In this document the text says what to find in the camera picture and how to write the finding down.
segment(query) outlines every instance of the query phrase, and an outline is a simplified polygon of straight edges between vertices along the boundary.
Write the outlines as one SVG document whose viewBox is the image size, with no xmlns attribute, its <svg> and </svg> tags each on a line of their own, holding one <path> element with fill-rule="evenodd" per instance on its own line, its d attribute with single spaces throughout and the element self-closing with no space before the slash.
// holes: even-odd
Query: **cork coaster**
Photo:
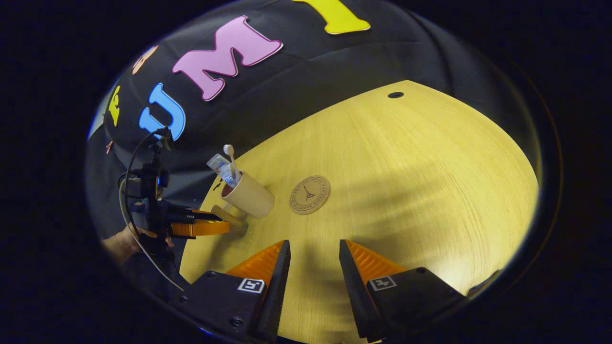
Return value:
<svg viewBox="0 0 612 344">
<path fill-rule="evenodd" d="M 289 206 L 300 215 L 311 214 L 325 204 L 331 187 L 327 178 L 312 176 L 301 181 L 291 192 Z"/>
</svg>

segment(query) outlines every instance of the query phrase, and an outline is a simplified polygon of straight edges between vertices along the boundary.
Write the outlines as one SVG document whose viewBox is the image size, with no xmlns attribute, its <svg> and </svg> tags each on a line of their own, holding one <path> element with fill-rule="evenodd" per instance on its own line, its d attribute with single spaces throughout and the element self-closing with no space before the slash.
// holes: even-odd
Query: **beige cup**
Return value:
<svg viewBox="0 0 612 344">
<path fill-rule="evenodd" d="M 261 219 L 274 207 L 274 196 L 244 171 L 240 171 L 240 174 L 242 177 L 234 190 L 227 184 L 223 187 L 221 199 Z"/>
</svg>

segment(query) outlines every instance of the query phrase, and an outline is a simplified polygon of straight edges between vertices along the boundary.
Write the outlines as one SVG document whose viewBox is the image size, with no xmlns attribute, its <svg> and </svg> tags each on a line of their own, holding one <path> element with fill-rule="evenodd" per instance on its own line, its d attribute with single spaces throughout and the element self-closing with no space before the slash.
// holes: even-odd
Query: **table surface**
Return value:
<svg viewBox="0 0 612 344">
<path fill-rule="evenodd" d="M 391 99 L 392 92 L 404 96 Z M 226 272 L 289 239 L 278 334 L 306 343 L 366 342 L 346 293 L 340 239 L 407 269 L 425 266 L 466 294 L 513 257 L 539 191 L 508 134 L 459 100 L 412 81 L 313 114 L 236 163 L 275 196 L 275 206 L 263 219 L 246 216 L 246 232 L 188 241 L 181 274 L 194 282 L 208 270 Z M 312 214 L 295 214 L 291 191 L 313 175 L 329 180 L 330 197 Z M 221 190 L 211 188 L 201 210 L 222 206 Z M 236 208 L 230 213 L 245 216 Z"/>
</svg>

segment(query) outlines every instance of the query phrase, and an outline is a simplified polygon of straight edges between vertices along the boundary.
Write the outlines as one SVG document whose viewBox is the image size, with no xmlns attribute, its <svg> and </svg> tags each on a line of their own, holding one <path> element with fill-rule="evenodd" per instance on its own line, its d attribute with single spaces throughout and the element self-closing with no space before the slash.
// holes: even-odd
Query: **eiffel tower logo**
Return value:
<svg viewBox="0 0 612 344">
<path fill-rule="evenodd" d="M 306 190 L 306 200 L 307 200 L 307 201 L 308 201 L 308 199 L 309 199 L 310 197 L 314 197 L 314 196 L 315 196 L 315 194 L 314 194 L 314 193 L 310 193 L 310 192 L 308 192 L 308 189 L 306 189 L 306 186 L 304 186 L 304 190 Z"/>
</svg>

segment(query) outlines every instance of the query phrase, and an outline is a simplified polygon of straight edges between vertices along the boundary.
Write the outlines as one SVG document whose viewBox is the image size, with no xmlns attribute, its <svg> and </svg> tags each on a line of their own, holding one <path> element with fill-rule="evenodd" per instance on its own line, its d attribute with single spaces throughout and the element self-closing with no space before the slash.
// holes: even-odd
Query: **light wood tabletop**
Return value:
<svg viewBox="0 0 612 344">
<path fill-rule="evenodd" d="M 403 96 L 388 97 L 393 92 Z M 529 161 L 500 127 L 412 81 L 313 114 L 236 163 L 274 195 L 275 206 L 263 219 L 246 216 L 246 231 L 188 241 L 181 274 L 194 282 L 207 270 L 226 272 L 288 239 L 278 334 L 307 343 L 366 342 L 346 293 L 340 239 L 407 269 L 424 266 L 466 294 L 513 257 L 539 191 Z M 314 175 L 329 180 L 329 199 L 312 214 L 295 214 L 291 192 Z M 201 210 L 225 204 L 222 188 L 208 190 Z M 230 213 L 245 216 L 235 207 Z"/>
</svg>

